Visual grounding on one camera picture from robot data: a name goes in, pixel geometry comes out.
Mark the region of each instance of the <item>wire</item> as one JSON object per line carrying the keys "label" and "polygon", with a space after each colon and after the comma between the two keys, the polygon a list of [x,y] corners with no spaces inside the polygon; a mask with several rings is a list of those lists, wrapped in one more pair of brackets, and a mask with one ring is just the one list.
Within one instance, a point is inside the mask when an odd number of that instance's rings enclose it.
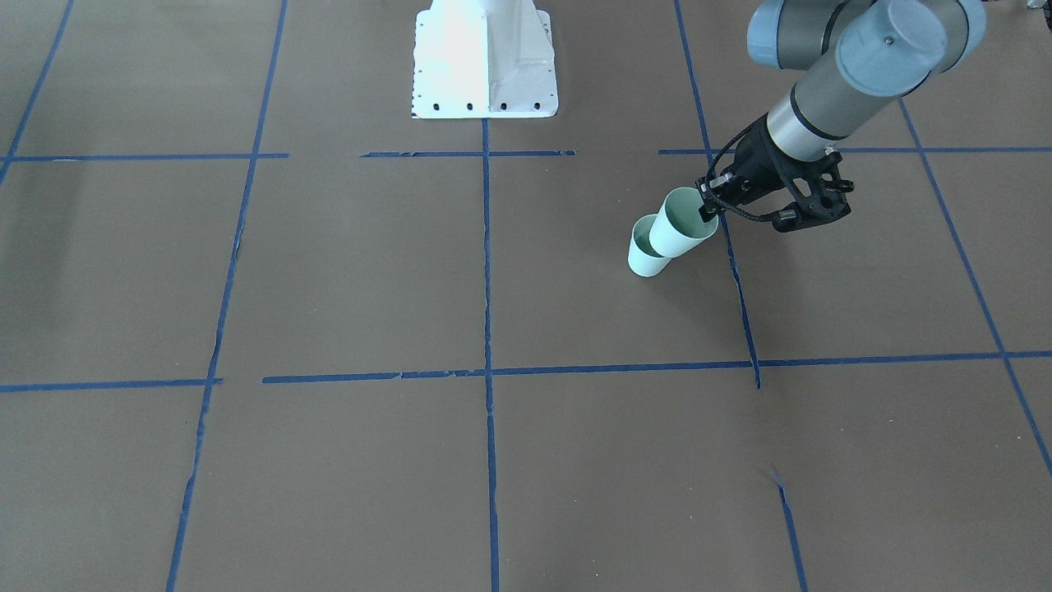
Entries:
{"label": "wire", "polygon": [[734,145],[739,141],[741,141],[742,138],[744,138],[746,135],[749,134],[749,131],[752,130],[752,127],[754,125],[756,125],[757,123],[761,123],[766,117],[767,116],[765,115],[765,116],[761,117],[760,119],[753,121],[752,123],[748,124],[745,127],[745,129],[742,129],[741,131],[739,131],[736,136],[734,136],[733,138],[731,138],[731,140],[729,142],[727,142],[726,144],[724,144],[724,147],[720,148],[720,151],[716,152],[715,158],[713,158],[712,162],[709,163],[709,169],[708,169],[707,172],[705,172],[704,183],[702,182],[701,179],[699,179],[697,182],[696,182],[697,190],[702,191],[702,195],[705,196],[705,199],[707,199],[709,201],[712,201],[713,203],[715,203],[716,205],[719,205],[720,207],[724,208],[727,211],[731,211],[733,213],[737,213],[739,216],[745,218],[746,220],[751,220],[753,222],[774,222],[774,221],[781,220],[782,219],[782,211],[781,210],[775,210],[775,211],[771,211],[771,212],[768,212],[768,213],[764,213],[763,216],[757,216],[755,213],[746,211],[745,209],[742,209],[741,207],[739,207],[736,205],[731,205],[730,203],[728,203],[728,202],[724,201],[723,199],[716,197],[716,195],[711,189],[708,189],[708,190],[703,189],[702,185],[703,184],[707,185],[708,183],[711,183],[713,179],[716,178],[716,172],[715,172],[716,171],[716,164],[720,162],[720,159],[723,158],[728,151],[730,151],[730,147],[732,145]]}

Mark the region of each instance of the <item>paper cup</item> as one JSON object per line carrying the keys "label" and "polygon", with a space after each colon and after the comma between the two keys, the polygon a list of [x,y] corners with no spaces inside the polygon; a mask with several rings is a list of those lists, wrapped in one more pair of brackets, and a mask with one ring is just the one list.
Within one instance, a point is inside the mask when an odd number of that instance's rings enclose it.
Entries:
{"label": "paper cup", "polygon": [[694,187],[672,189],[650,228],[650,245],[664,257],[679,257],[715,233],[720,218],[702,220],[702,193]]}
{"label": "paper cup", "polygon": [[653,277],[668,264],[668,257],[662,257],[650,246],[650,227],[656,213],[640,218],[632,226],[632,240],[628,243],[628,266],[635,274]]}

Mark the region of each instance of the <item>blue tape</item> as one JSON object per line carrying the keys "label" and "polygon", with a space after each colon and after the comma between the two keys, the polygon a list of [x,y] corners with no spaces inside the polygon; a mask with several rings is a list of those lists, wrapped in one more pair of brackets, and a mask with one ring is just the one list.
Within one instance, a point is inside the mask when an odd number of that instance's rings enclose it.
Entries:
{"label": "blue tape", "polygon": [[[687,61],[687,74],[690,75],[690,87],[694,93],[694,108],[697,109],[697,125],[702,130],[702,141],[705,143],[705,157],[712,163],[712,143],[709,141],[709,126],[705,121],[705,108],[702,106],[702,93],[697,87],[697,77],[694,75],[694,60],[690,54],[690,43],[687,41],[687,27],[683,22],[683,7],[680,0],[672,0],[675,5],[675,20],[680,26],[680,41],[683,43],[683,57]],[[730,238],[730,228],[727,227],[727,218],[721,213],[720,222],[724,228],[724,236],[727,238],[727,254],[730,259],[731,273],[734,275],[734,284],[737,286],[739,305],[742,308],[742,328],[745,331],[746,346],[749,348],[749,359],[752,361],[752,370],[755,374],[756,389],[763,388],[760,365],[756,363],[756,346],[752,339],[752,329],[749,326],[749,311],[745,304],[745,292],[742,290],[742,277],[737,271],[737,263],[734,260],[734,245]]]}
{"label": "blue tape", "polygon": [[492,249],[490,248],[489,216],[489,120],[482,120],[482,224],[485,252],[485,381],[486,381],[486,447],[489,472],[489,577],[491,592],[501,589],[501,552],[497,516],[497,437],[493,425],[493,347],[492,347]]}
{"label": "blue tape", "polygon": [[[256,139],[252,142],[252,154],[260,151],[263,142],[263,127],[266,123],[267,107],[270,103],[270,90],[274,87],[274,76],[278,68],[278,54],[281,49],[281,37],[285,29],[285,16],[288,13],[288,0],[282,0],[281,12],[278,15],[278,29],[275,32],[274,48],[270,53],[270,66],[267,70],[266,85],[263,88],[263,101],[260,104],[259,119],[256,123]],[[179,513],[179,527],[176,531],[176,543],[171,550],[171,565],[168,569],[168,579],[165,586],[166,592],[175,592],[176,580],[179,576],[179,564],[182,559],[183,544],[186,540],[186,525],[189,520],[190,506],[194,501],[194,487],[197,483],[198,469],[201,465],[201,448],[204,444],[205,416],[211,406],[213,380],[216,377],[219,367],[219,353],[223,347],[223,332],[226,329],[226,315],[230,307],[230,295],[234,291],[234,278],[238,268],[238,250],[241,247],[241,237],[245,229],[245,219],[248,213],[248,203],[252,192],[252,181],[256,178],[256,164],[258,158],[255,156],[248,161],[248,172],[245,176],[245,189],[241,197],[241,208],[238,212],[238,224],[234,232],[234,244],[230,248],[230,262],[226,269],[226,283],[223,286],[223,301],[219,309],[219,322],[216,325],[216,347],[208,363],[208,383],[205,385],[204,394],[201,397],[201,413],[198,416],[197,436],[194,444],[194,464],[190,469],[190,476],[186,481],[186,489],[183,492],[183,504]]]}
{"label": "blue tape", "polygon": [[[844,154],[916,154],[916,147],[837,147],[837,151]],[[925,147],[928,154],[998,154],[998,152],[1049,152],[1052,146],[949,146],[949,147]],[[658,154],[661,156],[701,156],[708,154],[705,148],[661,148]],[[734,148],[727,150],[727,154],[734,154]]]}
{"label": "blue tape", "polygon": [[7,148],[7,158],[4,163],[0,165],[0,185],[3,184],[5,178],[7,178],[7,170],[11,168],[11,159],[15,157],[18,151],[18,144],[22,141],[22,135],[25,134],[25,127],[29,123],[29,117],[33,115],[33,107],[37,104],[37,99],[40,98],[40,90],[44,87],[44,80],[47,78],[47,73],[52,69],[52,63],[55,61],[55,54],[59,50],[59,43],[62,42],[62,37],[65,35],[66,25],[69,24],[69,15],[73,13],[73,2],[74,0],[66,0],[65,11],[62,13],[62,20],[59,22],[59,28],[55,33],[55,40],[52,41],[52,47],[47,52],[47,59],[44,60],[44,66],[40,69],[40,76],[37,77],[37,83],[33,87],[33,93],[29,95],[29,102],[25,105],[25,110],[22,111],[22,119],[18,122],[18,128],[15,130],[15,137],[11,141],[11,147]]}
{"label": "blue tape", "polygon": [[494,376],[534,376],[548,374],[611,374],[622,372],[672,372],[685,370],[728,370],[752,368],[749,362],[708,362],[681,364],[626,364],[610,366],[549,366],[537,368],[500,368]]}
{"label": "blue tape", "polygon": [[966,362],[1000,360],[998,353],[929,354],[914,356],[863,356],[854,359],[770,360],[760,361],[764,368],[801,368],[815,366],[861,366],[881,364],[923,364],[937,362]]}
{"label": "blue tape", "polygon": [[288,158],[287,151],[271,151],[263,154],[88,154],[88,155],[56,155],[56,156],[14,156],[12,162],[109,162],[139,160],[250,160]]}
{"label": "blue tape", "polygon": [[979,287],[978,279],[972,268],[972,263],[968,259],[968,252],[965,251],[965,244],[960,240],[960,234],[957,232],[957,226],[953,223],[953,218],[950,216],[950,208],[946,204],[946,199],[943,196],[943,189],[938,186],[938,181],[935,179],[935,172],[932,170],[931,162],[928,161],[928,155],[925,151],[924,145],[920,143],[920,135],[917,134],[916,126],[913,124],[913,118],[910,117],[910,111],[906,108],[906,101],[902,98],[898,99],[898,107],[903,111],[903,118],[906,119],[906,126],[909,127],[910,135],[913,136],[913,143],[916,144],[917,151],[920,154],[920,161],[924,163],[925,171],[928,173],[928,181],[931,183],[931,188],[935,191],[935,199],[938,200],[938,206],[943,210],[943,218],[946,220],[946,225],[949,227],[950,234],[953,237],[953,243],[956,245],[957,254],[960,256],[960,261],[964,263],[965,270],[968,272],[968,280],[972,283],[972,289],[975,290],[975,299],[978,301],[979,307],[983,309],[983,317],[986,318],[987,326],[990,328],[990,334],[993,336],[994,344],[997,345],[997,352],[999,353],[1000,359],[1005,364],[1005,370],[1008,372],[1008,376],[1012,382],[1012,388],[1015,390],[1015,396],[1019,401],[1019,407],[1023,408],[1023,413],[1027,419],[1027,423],[1030,425],[1030,431],[1034,435],[1034,442],[1037,444],[1037,449],[1040,451],[1041,460],[1045,461],[1045,468],[1048,470],[1049,476],[1052,476],[1052,455],[1049,454],[1048,446],[1045,444],[1045,438],[1041,436],[1041,432],[1037,427],[1037,421],[1034,420],[1034,414],[1030,409],[1030,403],[1027,401],[1027,395],[1023,392],[1023,387],[1019,385],[1019,382],[1015,376],[1015,369],[1012,367],[1012,359],[1005,349],[1005,343],[1000,339],[1000,332],[997,331],[997,326],[993,321],[993,315],[990,313],[990,307],[987,305],[986,298],[983,294],[983,289]]}
{"label": "blue tape", "polygon": [[730,272],[734,278],[734,285],[737,287],[737,304],[742,309],[742,328],[745,330],[745,345],[749,349],[749,360],[752,363],[752,372],[756,381],[756,390],[764,388],[764,380],[760,371],[760,361],[756,359],[756,343],[752,339],[752,324],[749,323],[749,308],[745,304],[745,290],[742,289],[742,274],[737,270],[737,260],[734,258],[734,243],[730,239],[730,226],[727,225],[727,216],[720,213],[720,225],[723,226],[724,237],[727,239],[727,258],[730,260]]}
{"label": "blue tape", "polygon": [[1052,351],[1044,351],[1044,352],[1008,352],[1008,358],[1010,358],[1012,360],[1052,359]]}
{"label": "blue tape", "polygon": [[[214,384],[223,383],[216,379]],[[179,387],[204,387],[207,379],[177,381],[120,381],[116,383],[47,383],[38,385],[0,385],[0,393],[43,393],[53,391],[110,391],[121,389],[165,389]]]}
{"label": "blue tape", "polygon": [[360,158],[535,158],[576,156],[575,149],[526,149],[485,151],[367,151]]}
{"label": "blue tape", "polygon": [[[1052,351],[1011,352],[1012,359],[1052,359]],[[843,359],[796,359],[757,360],[761,368],[811,368],[818,366],[865,366],[895,364],[934,364],[946,362],[976,362],[1002,360],[997,352],[975,352],[957,354],[918,354],[905,356],[859,356]],[[521,368],[494,368],[493,376],[543,376],[553,374],[615,374],[631,372],[675,372],[701,370],[731,370],[753,368],[751,361],[673,363],[673,364],[623,364],[600,366],[541,366]],[[375,381],[423,381],[439,379],[471,379],[485,376],[485,369],[474,370],[427,370],[416,372],[375,372],[363,374],[318,374],[267,376],[264,385],[289,385],[306,383],[356,383]]]}
{"label": "blue tape", "polygon": [[804,557],[800,552],[800,539],[796,536],[796,523],[792,516],[792,506],[789,505],[789,496],[786,494],[785,484],[776,470],[771,471],[774,483],[778,486],[778,497],[782,498],[782,513],[786,519],[786,530],[789,531],[789,545],[792,547],[792,560],[796,566],[796,580],[800,583],[800,591],[807,592],[807,574],[804,572]]}

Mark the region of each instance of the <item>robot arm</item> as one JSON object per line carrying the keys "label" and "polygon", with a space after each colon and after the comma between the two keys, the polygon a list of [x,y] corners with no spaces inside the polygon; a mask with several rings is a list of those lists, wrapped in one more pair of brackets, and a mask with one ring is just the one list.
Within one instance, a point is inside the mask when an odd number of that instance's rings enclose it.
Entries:
{"label": "robot arm", "polygon": [[[703,219],[729,210],[789,231],[850,213],[846,193],[854,185],[839,175],[836,143],[955,66],[985,28],[980,0],[767,0],[749,26],[750,55],[808,72],[697,180]],[[735,143],[733,162],[716,175]],[[781,188],[793,202],[777,211],[755,216],[740,207]]]}

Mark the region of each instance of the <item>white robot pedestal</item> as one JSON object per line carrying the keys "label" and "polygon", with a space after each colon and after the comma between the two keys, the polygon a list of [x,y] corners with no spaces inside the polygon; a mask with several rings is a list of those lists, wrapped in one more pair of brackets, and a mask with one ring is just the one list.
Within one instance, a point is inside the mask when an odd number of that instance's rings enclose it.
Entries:
{"label": "white robot pedestal", "polygon": [[533,0],[433,0],[417,15],[412,116],[551,117],[551,19]]}

